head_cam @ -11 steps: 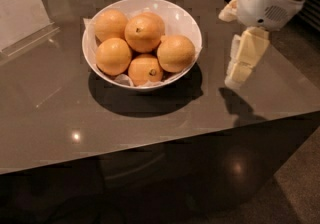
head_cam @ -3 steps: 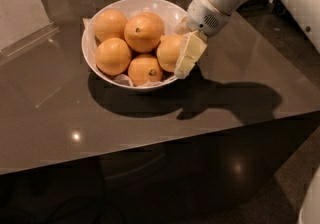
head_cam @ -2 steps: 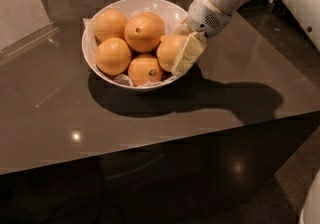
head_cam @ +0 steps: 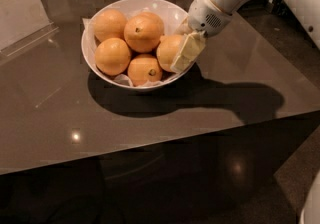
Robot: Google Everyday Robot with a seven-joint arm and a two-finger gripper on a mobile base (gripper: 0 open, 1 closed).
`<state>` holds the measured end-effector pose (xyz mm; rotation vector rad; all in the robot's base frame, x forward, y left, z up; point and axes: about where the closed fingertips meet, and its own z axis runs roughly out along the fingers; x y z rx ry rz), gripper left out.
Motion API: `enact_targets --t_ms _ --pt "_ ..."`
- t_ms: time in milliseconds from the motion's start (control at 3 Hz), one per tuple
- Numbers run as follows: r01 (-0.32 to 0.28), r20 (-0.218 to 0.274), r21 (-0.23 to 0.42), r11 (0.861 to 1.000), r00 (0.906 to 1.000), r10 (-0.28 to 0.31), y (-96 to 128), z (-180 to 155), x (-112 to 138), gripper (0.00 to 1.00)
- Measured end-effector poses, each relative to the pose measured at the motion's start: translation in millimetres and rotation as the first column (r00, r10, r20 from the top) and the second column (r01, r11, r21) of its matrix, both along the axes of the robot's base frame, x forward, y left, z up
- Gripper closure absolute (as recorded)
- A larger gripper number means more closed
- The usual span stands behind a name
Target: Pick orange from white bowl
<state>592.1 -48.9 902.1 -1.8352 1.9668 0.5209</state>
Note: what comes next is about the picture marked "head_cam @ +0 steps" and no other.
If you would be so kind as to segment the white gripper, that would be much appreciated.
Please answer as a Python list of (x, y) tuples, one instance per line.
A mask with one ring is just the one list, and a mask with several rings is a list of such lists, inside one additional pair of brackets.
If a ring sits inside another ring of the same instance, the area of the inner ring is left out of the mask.
[(175, 73), (187, 70), (204, 50), (206, 37), (219, 34), (231, 19), (231, 15), (222, 12), (211, 0), (194, 0), (188, 18), (175, 30), (175, 34), (183, 37), (170, 66), (171, 70)]

